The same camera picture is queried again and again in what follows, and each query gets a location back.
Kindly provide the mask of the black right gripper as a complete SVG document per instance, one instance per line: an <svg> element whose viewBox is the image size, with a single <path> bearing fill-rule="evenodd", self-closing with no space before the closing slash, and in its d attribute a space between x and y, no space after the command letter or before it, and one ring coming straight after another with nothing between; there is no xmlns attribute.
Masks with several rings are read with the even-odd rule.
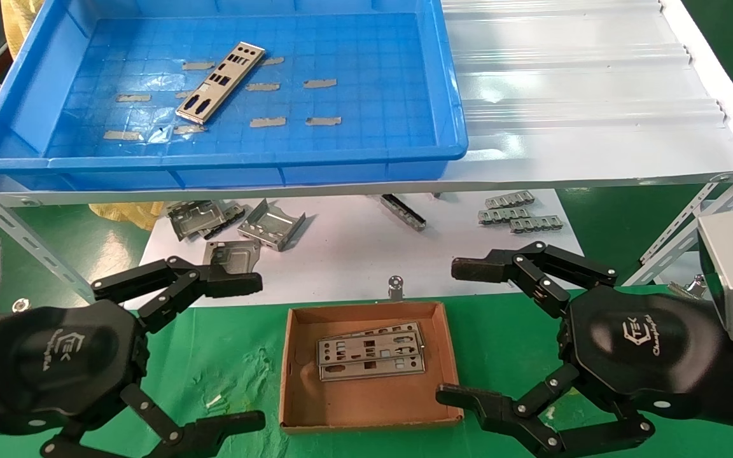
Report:
<svg viewBox="0 0 733 458"><path fill-rule="evenodd" d="M615 269L541 241L454 258L451 276L512 283L548 316L564 318L562 336L570 342L562 358L579 367L565 363L519 399L439 385L436 402L474 412L482 430L515 438L535 457L584 457L651 438L655 427L637 410L733 424L733 341L712 303L614 290ZM558 279L589 290L570 301ZM576 383L616 419L565 430L542 422L542 412Z"/></svg>

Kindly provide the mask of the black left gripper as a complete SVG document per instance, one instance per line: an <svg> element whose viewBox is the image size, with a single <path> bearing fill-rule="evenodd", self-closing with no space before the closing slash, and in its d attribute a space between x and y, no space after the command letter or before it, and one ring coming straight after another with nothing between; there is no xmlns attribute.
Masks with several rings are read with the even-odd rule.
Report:
<svg viewBox="0 0 733 458"><path fill-rule="evenodd" d="M146 333L157 333L201 298L235 298L263 289L259 273L160 259L96 279L87 307L39 307L0 317L0 434L64 427L43 457L119 457L84 446L126 406L160 437L146 457L215 457L230 436L262 430L259 410L215 415L178 426L137 385L146 374ZM154 293L135 317L117 304Z"/></svg>

